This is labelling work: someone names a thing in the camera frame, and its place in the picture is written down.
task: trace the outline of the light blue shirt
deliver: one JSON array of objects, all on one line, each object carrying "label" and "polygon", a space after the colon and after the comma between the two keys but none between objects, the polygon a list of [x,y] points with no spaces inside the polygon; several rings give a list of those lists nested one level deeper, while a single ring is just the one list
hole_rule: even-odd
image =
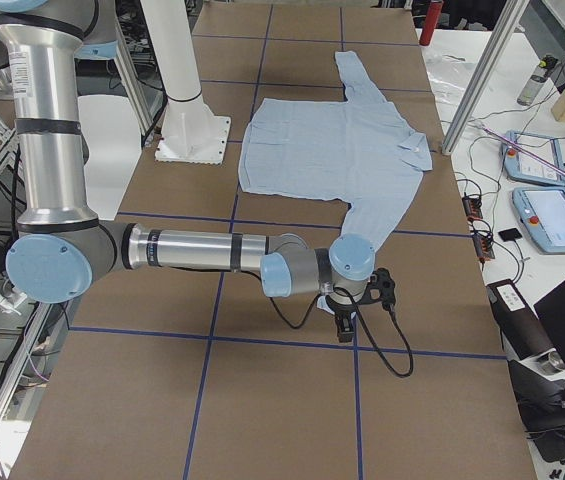
[{"label": "light blue shirt", "polygon": [[413,130],[368,77],[355,52],[336,52],[346,102],[265,99],[242,143],[245,192],[352,205],[342,233],[378,250],[432,169],[425,135]]}]

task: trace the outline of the touchscreen display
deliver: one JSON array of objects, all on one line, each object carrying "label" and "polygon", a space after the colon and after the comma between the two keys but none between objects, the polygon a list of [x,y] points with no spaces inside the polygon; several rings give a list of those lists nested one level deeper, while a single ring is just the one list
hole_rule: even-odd
[{"label": "touchscreen display", "polygon": [[535,214],[540,219],[549,241],[565,247],[565,196],[558,190],[527,190]]},{"label": "touchscreen display", "polygon": [[[553,147],[551,141],[546,138],[537,138],[529,135],[519,135],[517,143],[523,145],[526,150],[536,154],[538,157],[543,158],[547,162],[551,162],[555,165],[555,159],[553,157]],[[520,173],[529,175],[532,177],[546,178],[548,180],[557,180],[558,174],[555,170],[551,170],[545,165],[542,165],[537,160],[529,157],[524,153],[518,153],[518,165],[520,168]]]}]

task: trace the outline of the label sticker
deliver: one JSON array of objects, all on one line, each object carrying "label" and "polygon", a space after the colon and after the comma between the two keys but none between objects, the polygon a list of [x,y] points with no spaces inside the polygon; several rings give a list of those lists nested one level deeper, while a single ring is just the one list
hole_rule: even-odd
[{"label": "label sticker", "polygon": [[13,52],[9,54],[11,65],[11,82],[13,83],[13,98],[31,96],[31,78],[29,75],[29,54]]},{"label": "label sticker", "polygon": [[512,285],[502,285],[501,287],[498,287],[498,293],[502,297],[502,300],[504,300],[504,303],[506,303],[506,306],[509,307],[509,310],[512,312],[521,310],[525,307],[524,302]]}]

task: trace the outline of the cardboard surface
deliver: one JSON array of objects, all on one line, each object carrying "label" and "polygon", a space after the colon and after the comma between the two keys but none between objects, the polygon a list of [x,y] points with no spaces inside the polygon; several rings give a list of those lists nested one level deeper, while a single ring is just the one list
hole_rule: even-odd
[{"label": "cardboard surface", "polygon": [[342,10],[345,42],[417,45],[411,12],[397,8]]},{"label": "cardboard surface", "polygon": [[269,38],[340,42],[340,10],[322,6],[276,5]]},{"label": "cardboard surface", "polygon": [[356,478],[351,352],[214,343],[189,478]]},{"label": "cardboard surface", "polygon": [[[311,248],[328,248],[339,234],[337,229],[247,224],[236,225],[235,230],[259,235],[293,232]],[[380,267],[387,268],[397,284],[398,318],[412,348],[502,355],[470,239],[394,233],[377,254],[376,268]],[[292,323],[298,323],[312,298],[298,295],[276,302]],[[404,348],[379,305],[365,306],[362,313],[380,347]],[[216,335],[338,346],[331,315],[314,310],[306,327],[290,330],[262,296],[257,282],[245,275],[225,276]],[[370,346],[362,331],[360,345]]]},{"label": "cardboard surface", "polygon": [[462,200],[451,159],[432,153],[433,170],[426,172],[418,193],[397,230],[468,235]]},{"label": "cardboard surface", "polygon": [[214,115],[231,117],[229,141],[241,142],[251,119],[255,85],[202,82],[202,95]]},{"label": "cardboard surface", "polygon": [[358,54],[380,89],[431,91],[419,46],[345,43],[344,50]]},{"label": "cardboard surface", "polygon": [[193,35],[264,38],[270,10],[270,5],[206,2],[193,29]]},{"label": "cardboard surface", "polygon": [[335,64],[339,42],[269,40],[262,63],[262,83],[341,87]]},{"label": "cardboard surface", "polygon": [[181,478],[205,350],[71,332],[9,478]]},{"label": "cardboard surface", "polygon": [[[119,216],[147,228],[226,233],[228,223]],[[219,273],[140,268],[112,273],[83,297],[73,325],[139,332],[207,335]]]},{"label": "cardboard surface", "polygon": [[231,218],[239,145],[227,145],[221,165],[156,162],[156,145],[144,149],[120,212]]},{"label": "cardboard surface", "polygon": [[[264,97],[341,101],[342,35],[375,42],[345,49],[430,142],[441,138],[404,12],[205,4],[196,33],[205,99],[234,118],[233,140]],[[330,245],[347,205],[240,192],[239,150],[206,166],[147,149],[122,205],[141,215],[118,219]],[[533,478],[451,163],[434,164],[376,262],[397,282],[412,378],[391,377],[361,332],[359,345],[339,344],[325,312],[289,329],[247,275],[120,272],[85,296],[12,478]],[[296,323],[312,297],[279,306]],[[386,312],[363,313],[403,368]]]},{"label": "cardboard surface", "polygon": [[505,361],[417,356],[406,380],[359,361],[365,479],[536,478]]},{"label": "cardboard surface", "polygon": [[193,37],[200,80],[255,83],[264,40]]}]

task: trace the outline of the water bottle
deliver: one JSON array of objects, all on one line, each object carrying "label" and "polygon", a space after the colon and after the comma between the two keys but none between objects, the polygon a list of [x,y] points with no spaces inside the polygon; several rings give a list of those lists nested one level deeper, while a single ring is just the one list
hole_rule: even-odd
[{"label": "water bottle", "polygon": [[520,105],[529,106],[533,103],[533,100],[535,100],[535,97],[538,96],[538,93],[542,89],[542,85],[544,85],[551,76],[557,64],[558,59],[553,55],[545,55],[542,60],[540,60],[540,64],[535,68],[528,82],[526,82],[526,85],[522,89],[522,92],[520,92],[520,96],[518,97],[518,103]]}]

